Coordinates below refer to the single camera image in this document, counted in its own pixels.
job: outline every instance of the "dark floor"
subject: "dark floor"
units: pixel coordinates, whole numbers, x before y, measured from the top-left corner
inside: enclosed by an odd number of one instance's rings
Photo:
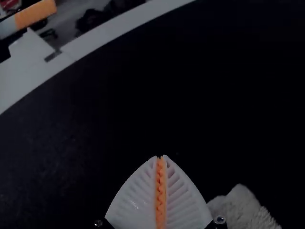
[[[206,201],[243,183],[288,226],[302,174],[302,7],[196,1],[21,99],[0,116],[0,228],[89,228],[162,154]]]

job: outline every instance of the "black object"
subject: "black object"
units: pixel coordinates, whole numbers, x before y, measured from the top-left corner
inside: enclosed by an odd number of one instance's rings
[[[0,63],[10,58],[10,51],[8,45],[0,40]]]
[[[45,26],[48,24],[48,21],[49,21],[48,18],[45,18],[45,19],[43,19],[43,20],[40,20],[40,21],[38,21],[38,22],[32,24],[32,25],[30,26],[30,28],[31,28],[32,30],[34,30],[34,31],[40,30],[40,29],[42,29],[43,27],[45,27]]]
[[[304,8],[198,0],[22,98],[0,115],[0,228],[87,228],[156,154],[206,202],[242,183],[291,227],[303,196],[304,89],[292,76],[304,75]]]
[[[48,29],[45,32],[42,32],[41,34],[39,34],[39,36],[41,36],[42,38],[46,38],[46,37],[50,37],[50,36],[54,39],[58,38],[58,35],[54,29]]]
[[[88,9],[86,10],[84,16],[76,21],[76,28],[82,33],[85,33],[108,21],[110,18],[111,14],[108,11]]]

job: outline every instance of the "black screw head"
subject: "black screw head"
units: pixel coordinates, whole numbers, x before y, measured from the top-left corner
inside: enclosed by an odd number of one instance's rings
[[[226,223],[226,219],[223,216],[216,216],[214,218],[214,223],[216,223],[216,224],[225,224]]]
[[[102,225],[103,225],[103,222],[101,221],[101,220],[99,220],[99,219],[97,219],[95,222],[94,222],[94,225],[96,226],[96,227],[101,227]]]

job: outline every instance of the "white cloth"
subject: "white cloth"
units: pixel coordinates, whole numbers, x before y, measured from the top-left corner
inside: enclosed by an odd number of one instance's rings
[[[208,207],[213,217],[226,217],[228,229],[281,229],[254,194],[240,184],[227,196],[212,199]]]

